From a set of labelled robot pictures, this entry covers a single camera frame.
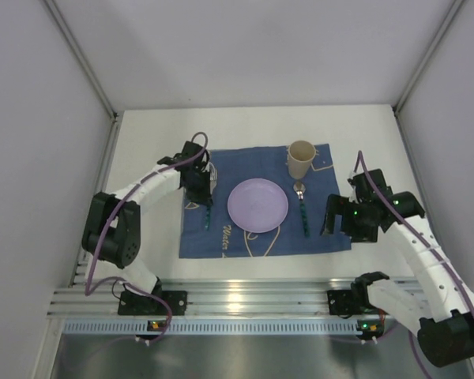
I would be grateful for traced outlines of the purple plate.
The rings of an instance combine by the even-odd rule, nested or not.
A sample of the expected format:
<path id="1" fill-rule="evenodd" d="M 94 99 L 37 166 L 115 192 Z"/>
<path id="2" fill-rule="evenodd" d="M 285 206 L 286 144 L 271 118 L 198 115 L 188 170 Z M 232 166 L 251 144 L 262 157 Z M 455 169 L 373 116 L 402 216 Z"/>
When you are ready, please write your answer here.
<path id="1" fill-rule="evenodd" d="M 279 227 L 288 214 L 288 198 L 275 183 L 252 178 L 239 183 L 228 197 L 228 215 L 244 231 L 262 234 Z"/>

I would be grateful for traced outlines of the blue fish placemat cloth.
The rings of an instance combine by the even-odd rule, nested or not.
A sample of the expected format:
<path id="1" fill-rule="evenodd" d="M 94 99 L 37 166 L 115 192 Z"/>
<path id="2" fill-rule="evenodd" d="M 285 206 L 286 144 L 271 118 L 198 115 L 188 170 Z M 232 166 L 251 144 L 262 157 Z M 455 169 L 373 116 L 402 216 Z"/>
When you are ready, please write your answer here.
<path id="1" fill-rule="evenodd" d="M 279 257 L 349 250 L 349 237 L 339 231 L 334 231 L 333 235 L 320 235 L 327 197 L 337 194 L 339 188 L 330 146 L 318 144 L 315 148 L 316 156 L 301 180 L 306 187 L 304 203 L 310 228 L 309 238 L 303 233 L 299 200 L 293 190 L 295 181 L 288 173 L 287 147 L 216 150 L 211 153 L 211 162 L 217 169 L 218 179 L 213 193 L 210 228 L 205 230 L 206 207 L 185 201 L 179 257 Z M 288 198 L 289 208 L 285 220 L 267 233 L 244 231 L 228 215 L 230 192 L 239 183 L 252 178 L 275 182 Z"/>

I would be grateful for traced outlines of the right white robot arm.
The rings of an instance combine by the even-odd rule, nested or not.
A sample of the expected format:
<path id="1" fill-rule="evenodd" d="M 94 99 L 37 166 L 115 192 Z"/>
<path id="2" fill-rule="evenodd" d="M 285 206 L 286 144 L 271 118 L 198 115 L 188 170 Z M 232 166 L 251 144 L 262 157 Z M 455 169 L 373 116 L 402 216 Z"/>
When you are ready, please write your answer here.
<path id="1" fill-rule="evenodd" d="M 350 197 L 329 195 L 322 235 L 340 224 L 351 242 L 375 243 L 388 234 L 405 259 L 425 299 L 420 301 L 383 272 L 368 272 L 351 283 L 351 295 L 330 307 L 348 316 L 382 310 L 413 334 L 427 360 L 444 367 L 474 358 L 474 293 L 462 283 L 438 244 L 423 207 L 410 192 L 394 193 L 381 170 L 348 180 Z"/>

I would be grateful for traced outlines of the spoon with teal handle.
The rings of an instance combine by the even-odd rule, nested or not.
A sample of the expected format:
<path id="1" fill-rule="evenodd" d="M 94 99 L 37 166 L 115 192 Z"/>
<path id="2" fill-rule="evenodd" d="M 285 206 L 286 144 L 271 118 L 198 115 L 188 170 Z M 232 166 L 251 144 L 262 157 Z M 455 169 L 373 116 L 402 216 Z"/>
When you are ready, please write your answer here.
<path id="1" fill-rule="evenodd" d="M 298 200 L 299 200 L 299 210 L 300 216 L 303 224 L 303 233 L 306 238 L 310 237 L 310 228 L 307 218 L 307 209 L 304 203 L 304 195 L 306 192 L 306 187 L 301 181 L 296 181 L 293 185 L 293 190 L 295 191 Z"/>

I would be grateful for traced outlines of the fork with teal handle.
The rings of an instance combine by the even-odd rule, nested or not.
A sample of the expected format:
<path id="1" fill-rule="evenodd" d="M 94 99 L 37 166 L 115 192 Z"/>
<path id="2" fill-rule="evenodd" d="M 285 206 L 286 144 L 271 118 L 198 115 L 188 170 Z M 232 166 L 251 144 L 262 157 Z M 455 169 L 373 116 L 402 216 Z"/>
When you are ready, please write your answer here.
<path id="1" fill-rule="evenodd" d="M 211 195 L 213 195 L 214 189 L 216 188 L 217 179 L 218 179 L 217 169 L 213 163 L 210 163 L 209 164 L 209 192 Z M 205 214 L 205 230 L 206 231 L 208 231 L 210 228 L 211 211 L 212 211 L 212 206 L 211 205 L 207 206 L 206 214 Z"/>

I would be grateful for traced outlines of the beige paper cup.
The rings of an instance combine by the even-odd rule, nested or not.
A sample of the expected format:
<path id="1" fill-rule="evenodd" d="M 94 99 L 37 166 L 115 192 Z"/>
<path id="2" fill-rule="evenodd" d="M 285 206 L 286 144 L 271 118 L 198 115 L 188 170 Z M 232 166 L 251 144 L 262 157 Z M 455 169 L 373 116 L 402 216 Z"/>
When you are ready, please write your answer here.
<path id="1" fill-rule="evenodd" d="M 316 156 L 316 148 L 308 141 L 294 141 L 288 146 L 288 173 L 294 179 L 302 179 L 309 171 Z"/>

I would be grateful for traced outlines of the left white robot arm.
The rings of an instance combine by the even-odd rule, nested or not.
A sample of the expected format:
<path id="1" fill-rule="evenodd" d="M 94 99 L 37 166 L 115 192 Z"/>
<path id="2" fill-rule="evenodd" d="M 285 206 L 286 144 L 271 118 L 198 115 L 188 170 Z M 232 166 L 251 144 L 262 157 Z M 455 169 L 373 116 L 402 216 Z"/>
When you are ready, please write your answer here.
<path id="1" fill-rule="evenodd" d="M 139 257 L 141 217 L 157 201 L 185 190 L 190 202 L 209 207 L 210 154 L 206 147 L 187 141 L 180 153 L 165 156 L 143 178 L 114 193 L 93 196 L 81 245 L 92 255 L 85 287 L 91 295 L 107 281 L 124 283 L 138 294 L 151 294 L 159 283 Z"/>

